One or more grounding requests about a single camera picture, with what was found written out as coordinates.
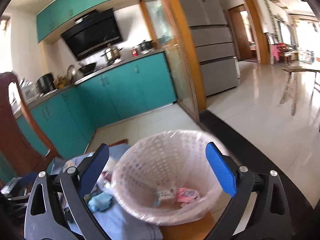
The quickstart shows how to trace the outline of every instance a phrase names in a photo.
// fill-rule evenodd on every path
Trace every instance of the tiled floor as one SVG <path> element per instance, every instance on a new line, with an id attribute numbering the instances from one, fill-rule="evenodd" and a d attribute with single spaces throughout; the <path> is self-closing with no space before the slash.
<path id="1" fill-rule="evenodd" d="M 258 67 L 256 63 L 239 62 L 240 86 L 208 97 L 207 105 L 282 169 L 314 207 L 320 197 L 320 94 L 315 90 L 310 100 L 314 73 L 298 74 L 297 110 L 291 116 L 292 100 L 287 98 L 283 105 L 279 104 L 287 78 L 282 66 Z M 87 152 L 96 150 L 101 143 L 125 138 L 133 145 L 141 138 L 173 129 L 201 130 L 174 104 L 98 130 Z M 252 194 L 236 232 L 245 228 L 255 197 Z M 229 199 L 226 194 L 221 196 L 212 210 L 216 221 Z"/>
<path id="2" fill-rule="evenodd" d="M 311 97 L 314 73 L 298 73 L 297 110 L 291 116 L 292 99 L 279 103 L 288 75 L 282 66 L 239 62 L 240 86 L 209 97 L 208 110 L 272 160 L 315 207 L 320 197 L 320 94 L 314 90 Z"/>
<path id="3" fill-rule="evenodd" d="M 147 136 L 175 129 L 201 130 L 178 104 L 173 104 L 96 131 L 87 152 L 96 150 L 101 143 L 111 144 L 128 139 L 129 144 L 133 145 Z"/>

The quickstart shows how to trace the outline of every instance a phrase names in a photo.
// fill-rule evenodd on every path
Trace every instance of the red can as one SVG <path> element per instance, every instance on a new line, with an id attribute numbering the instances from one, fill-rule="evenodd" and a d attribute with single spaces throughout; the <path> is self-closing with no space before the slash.
<path id="1" fill-rule="evenodd" d="M 134 56 L 134 57 L 138 56 L 138 51 L 137 51 L 136 47 L 132 47 L 131 53 L 132 53 L 132 56 Z"/>

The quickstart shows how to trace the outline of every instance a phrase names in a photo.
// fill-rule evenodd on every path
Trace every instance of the laundry basket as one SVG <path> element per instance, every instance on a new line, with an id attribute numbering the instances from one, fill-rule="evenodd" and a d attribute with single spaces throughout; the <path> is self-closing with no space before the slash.
<path id="1" fill-rule="evenodd" d="M 223 191 L 205 156 L 209 142 L 228 155 L 215 136 L 202 131 L 162 132 L 138 141 L 125 152 L 113 172 L 116 200 L 132 216 L 159 226 L 201 219 Z M 196 189 L 201 198 L 182 208 L 157 208 L 154 203 L 159 187 Z"/>

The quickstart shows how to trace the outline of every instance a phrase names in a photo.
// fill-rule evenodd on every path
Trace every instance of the metal screw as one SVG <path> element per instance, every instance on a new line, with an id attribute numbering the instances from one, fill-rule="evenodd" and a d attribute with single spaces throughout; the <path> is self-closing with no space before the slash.
<path id="1" fill-rule="evenodd" d="M 246 166 L 240 166 L 239 167 L 239 170 L 243 173 L 247 172 L 248 171 L 248 168 Z"/>
<path id="2" fill-rule="evenodd" d="M 76 168 L 75 168 L 75 167 L 70 167 L 70 168 L 67 169 L 67 173 L 69 173 L 69 174 L 72 174 L 72 173 L 74 173 L 75 171 L 76 171 Z"/>
<path id="3" fill-rule="evenodd" d="M 271 176 L 275 177 L 275 176 L 278 175 L 278 172 L 276 172 L 276 171 L 274 171 L 274 170 L 271 170 L 271 171 L 270 171 L 270 174 L 271 174 Z"/>
<path id="4" fill-rule="evenodd" d="M 39 172 L 39 175 L 38 175 L 40 178 L 43 178 L 45 176 L 45 171 L 41 171 Z"/>

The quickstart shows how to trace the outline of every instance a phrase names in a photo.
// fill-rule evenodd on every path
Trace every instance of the chair back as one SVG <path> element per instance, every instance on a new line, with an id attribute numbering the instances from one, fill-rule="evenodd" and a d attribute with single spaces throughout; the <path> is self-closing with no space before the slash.
<path id="1" fill-rule="evenodd" d="M 21 99 L 20 110 L 23 116 L 36 135 L 48 148 L 46 156 L 41 155 L 33 149 L 19 129 L 9 103 L 8 88 L 11 82 L 17 84 Z M 32 171 L 40 172 L 46 170 L 54 157 L 60 157 L 53 143 L 33 119 L 33 116 L 23 99 L 19 88 L 18 78 L 11 72 L 0 74 L 0 151 L 18 176 L 23 176 Z"/>

